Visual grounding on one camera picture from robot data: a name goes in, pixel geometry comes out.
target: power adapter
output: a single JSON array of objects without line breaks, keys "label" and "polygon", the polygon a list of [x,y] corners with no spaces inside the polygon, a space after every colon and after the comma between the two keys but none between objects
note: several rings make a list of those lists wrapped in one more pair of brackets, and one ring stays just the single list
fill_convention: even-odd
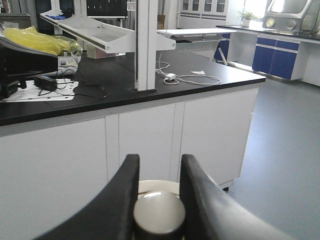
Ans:
[{"label": "power adapter", "polygon": [[175,75],[174,73],[168,73],[167,75],[165,75],[166,80],[174,80],[177,77],[177,75]]},{"label": "power adapter", "polygon": [[57,80],[48,76],[36,76],[34,78],[34,85],[50,92],[57,90]]}]

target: blue drawer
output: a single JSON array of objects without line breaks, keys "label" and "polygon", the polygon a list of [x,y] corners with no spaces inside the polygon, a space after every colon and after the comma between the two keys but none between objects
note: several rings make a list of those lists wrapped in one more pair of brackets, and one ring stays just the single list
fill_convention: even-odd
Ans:
[{"label": "blue drawer", "polygon": [[276,41],[276,47],[297,51],[299,49],[299,43],[278,40],[278,41]]},{"label": "blue drawer", "polygon": [[258,39],[256,40],[256,43],[266,45],[266,46],[275,47],[277,44],[277,40],[264,38],[264,37],[258,37]]}]

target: white cable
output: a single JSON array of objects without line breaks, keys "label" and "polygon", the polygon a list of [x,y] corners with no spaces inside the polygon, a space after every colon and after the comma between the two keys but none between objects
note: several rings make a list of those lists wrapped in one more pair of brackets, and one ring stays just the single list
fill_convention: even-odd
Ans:
[{"label": "white cable", "polygon": [[[162,51],[160,52],[159,60],[157,61],[159,68],[157,68],[155,71],[158,74],[161,75],[169,75],[170,73],[162,71],[163,69],[167,69],[170,67],[170,63],[161,61],[162,57]],[[212,80],[217,80],[218,82],[216,83],[210,83],[210,82],[205,82],[205,83],[199,83],[195,81],[188,81],[188,80],[183,80],[181,78],[189,78],[189,77],[203,77],[203,78],[210,78]],[[188,83],[188,84],[194,84],[194,85],[200,85],[200,86],[215,86],[219,85],[221,83],[221,79],[218,78],[217,76],[209,76],[209,75],[204,75],[204,74],[193,74],[193,75],[177,75],[176,78],[174,79],[175,82],[168,82],[169,78],[164,78],[163,83],[167,85],[177,85],[179,84],[179,81]]]}]

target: vinyl floor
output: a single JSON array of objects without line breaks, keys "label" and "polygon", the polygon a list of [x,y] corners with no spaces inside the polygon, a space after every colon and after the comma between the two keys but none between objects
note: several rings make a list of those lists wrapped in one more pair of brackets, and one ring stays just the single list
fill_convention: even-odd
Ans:
[{"label": "vinyl floor", "polygon": [[241,176],[229,195],[299,240],[320,240],[320,87],[261,84]]}]

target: yellow bag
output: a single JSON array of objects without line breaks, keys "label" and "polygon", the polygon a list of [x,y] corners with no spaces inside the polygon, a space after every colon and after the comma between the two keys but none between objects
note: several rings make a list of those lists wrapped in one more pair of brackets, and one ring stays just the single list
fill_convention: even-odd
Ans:
[{"label": "yellow bag", "polygon": [[26,29],[8,27],[3,31],[3,34],[16,44],[56,56],[63,55],[64,51],[69,53],[82,52],[82,48],[77,41],[64,36],[50,36],[39,33],[34,26]]}]

